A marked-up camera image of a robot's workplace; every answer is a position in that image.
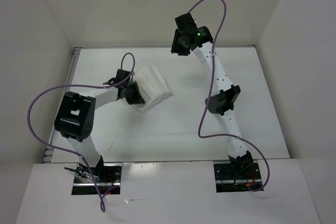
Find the white pleated skirt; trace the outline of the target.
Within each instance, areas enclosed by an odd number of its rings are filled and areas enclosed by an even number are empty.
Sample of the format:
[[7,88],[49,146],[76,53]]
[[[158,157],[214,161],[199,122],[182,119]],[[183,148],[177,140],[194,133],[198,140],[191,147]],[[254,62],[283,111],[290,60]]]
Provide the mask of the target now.
[[144,104],[132,105],[136,110],[144,113],[173,95],[165,77],[157,67],[147,65],[135,73],[135,81],[138,84],[140,95]]

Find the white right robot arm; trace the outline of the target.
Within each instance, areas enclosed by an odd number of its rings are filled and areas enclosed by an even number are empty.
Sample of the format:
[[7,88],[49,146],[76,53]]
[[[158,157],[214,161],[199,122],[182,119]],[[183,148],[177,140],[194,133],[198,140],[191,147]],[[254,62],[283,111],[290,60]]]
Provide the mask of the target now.
[[235,178],[243,178],[253,165],[253,158],[244,141],[235,119],[234,102],[240,95],[240,86],[234,85],[227,76],[214,47],[209,29],[197,27],[190,13],[175,18],[177,29],[174,33],[171,53],[188,56],[194,53],[208,74],[212,90],[205,99],[207,111],[217,118],[220,126],[227,130],[228,158],[230,172]]

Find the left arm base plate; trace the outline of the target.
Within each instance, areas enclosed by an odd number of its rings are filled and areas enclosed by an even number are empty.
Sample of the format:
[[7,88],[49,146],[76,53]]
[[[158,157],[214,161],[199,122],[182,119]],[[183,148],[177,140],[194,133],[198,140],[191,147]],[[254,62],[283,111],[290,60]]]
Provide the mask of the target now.
[[[74,181],[72,186],[72,195],[96,195],[97,191],[93,183],[92,177],[88,170],[81,164],[77,164],[76,168],[65,167],[66,170],[74,173]],[[119,195],[121,189],[121,163],[107,163],[104,165],[104,174],[100,177],[94,175],[97,187],[102,195]]]

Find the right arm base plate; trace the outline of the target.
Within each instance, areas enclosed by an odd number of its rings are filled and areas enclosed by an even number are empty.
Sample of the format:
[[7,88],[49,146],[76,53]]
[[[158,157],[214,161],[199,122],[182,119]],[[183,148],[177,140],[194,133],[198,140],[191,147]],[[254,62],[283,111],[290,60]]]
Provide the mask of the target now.
[[263,185],[258,163],[240,175],[235,175],[230,163],[214,163],[214,176],[217,193],[245,192],[259,190]]

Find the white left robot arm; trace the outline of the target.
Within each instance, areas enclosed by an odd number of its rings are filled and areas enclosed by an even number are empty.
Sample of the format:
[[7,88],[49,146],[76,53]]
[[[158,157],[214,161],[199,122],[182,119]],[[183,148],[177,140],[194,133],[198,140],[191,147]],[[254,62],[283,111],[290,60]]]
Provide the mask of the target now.
[[118,69],[116,76],[105,83],[107,87],[82,93],[68,91],[56,115],[55,130],[80,154],[79,174],[86,173],[93,182],[107,176],[103,157],[96,150],[91,138],[95,111],[121,99],[125,99],[129,105],[145,104],[139,86],[132,78],[131,72]]

